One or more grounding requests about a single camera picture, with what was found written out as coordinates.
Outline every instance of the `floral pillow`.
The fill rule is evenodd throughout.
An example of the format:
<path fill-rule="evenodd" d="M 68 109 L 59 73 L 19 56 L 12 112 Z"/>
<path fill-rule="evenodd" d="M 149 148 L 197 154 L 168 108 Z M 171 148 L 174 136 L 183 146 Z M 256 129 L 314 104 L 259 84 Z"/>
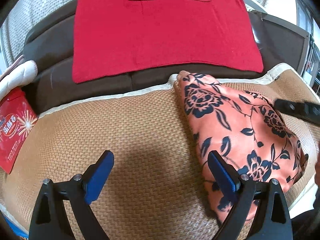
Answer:
<path fill-rule="evenodd" d="M 220 221 L 227 217 L 231 203 L 223 197 L 209 170 L 210 151 L 217 150 L 239 174 L 259 181 L 278 179 L 283 192 L 300 178 L 300 155 L 304 158 L 300 141 L 285 126 L 270 99 L 226 87 L 209 75 L 183 71 L 178 80 L 210 206 Z M 256 209 L 254 202 L 247 221 Z"/>

